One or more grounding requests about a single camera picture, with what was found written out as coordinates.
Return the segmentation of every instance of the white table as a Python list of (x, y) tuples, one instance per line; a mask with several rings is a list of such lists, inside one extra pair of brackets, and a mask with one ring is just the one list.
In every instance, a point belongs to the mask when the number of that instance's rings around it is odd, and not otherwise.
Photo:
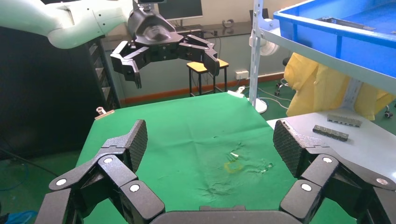
[[(363, 123), (360, 128), (356, 128), (328, 122), (328, 114), (358, 119)], [(373, 122), (345, 109), (283, 119), (300, 134), (322, 139), (343, 158), (396, 182), (396, 136)], [(277, 120), (279, 119), (269, 120), (267, 123), (274, 129)], [(315, 125), (349, 134), (349, 139), (347, 142), (342, 142), (314, 133), (312, 129)]]

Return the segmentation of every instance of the electrical outlet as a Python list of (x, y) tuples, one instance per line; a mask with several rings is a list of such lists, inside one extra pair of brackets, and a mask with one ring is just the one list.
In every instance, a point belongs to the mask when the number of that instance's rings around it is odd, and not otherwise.
[(235, 79), (240, 80), (240, 79), (248, 79), (249, 78), (249, 71), (244, 70), (244, 71), (236, 71), (235, 72)]

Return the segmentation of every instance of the blue plastic bin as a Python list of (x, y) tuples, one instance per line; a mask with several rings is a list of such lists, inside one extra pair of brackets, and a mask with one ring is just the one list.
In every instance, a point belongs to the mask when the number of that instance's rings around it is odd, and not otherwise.
[[(323, 17), (375, 29), (318, 20)], [(396, 77), (396, 0), (309, 0), (275, 12), (274, 18), (282, 37)]]

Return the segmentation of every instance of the white cable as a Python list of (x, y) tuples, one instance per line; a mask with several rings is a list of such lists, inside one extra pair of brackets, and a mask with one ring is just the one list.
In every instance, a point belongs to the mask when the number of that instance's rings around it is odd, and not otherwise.
[(260, 90), (261, 92), (263, 92), (263, 93), (267, 93), (268, 95), (271, 95), (271, 96), (273, 96), (273, 97), (275, 97), (275, 98), (278, 98), (278, 99), (283, 99), (283, 100), (287, 100), (287, 101), (290, 101), (290, 102), (291, 102), (291, 100), (289, 100), (289, 99), (285, 99), (285, 98), (280, 98), (280, 97), (277, 97), (277, 96), (275, 96), (275, 95), (272, 95), (271, 93), (269, 93), (269, 92), (266, 92), (266, 91), (264, 91), (264, 90), (262, 90), (262, 89), (260, 89), (260, 88), (258, 88), (258, 87), (257, 87), (257, 89), (258, 89), (258, 90)]
[(284, 86), (289, 86), (287, 83), (284, 83), (284, 82), (283, 82), (284, 80), (285, 80), (285, 78), (281, 79), (282, 85), (284, 85)]
[(277, 102), (277, 103), (278, 103), (281, 107), (283, 107), (284, 109), (286, 109), (286, 110), (289, 109), (288, 107), (283, 106), (279, 101), (277, 101), (276, 99), (273, 99), (273, 98), (260, 97), (260, 98), (258, 98), (258, 99), (270, 99), (270, 100), (272, 100), (272, 101)]

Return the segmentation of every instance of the chair wheel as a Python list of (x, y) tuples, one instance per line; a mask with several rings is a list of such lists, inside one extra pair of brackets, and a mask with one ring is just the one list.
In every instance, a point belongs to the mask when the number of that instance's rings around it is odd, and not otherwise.
[(385, 112), (385, 117), (391, 118), (391, 117), (393, 117), (393, 114), (391, 112)]

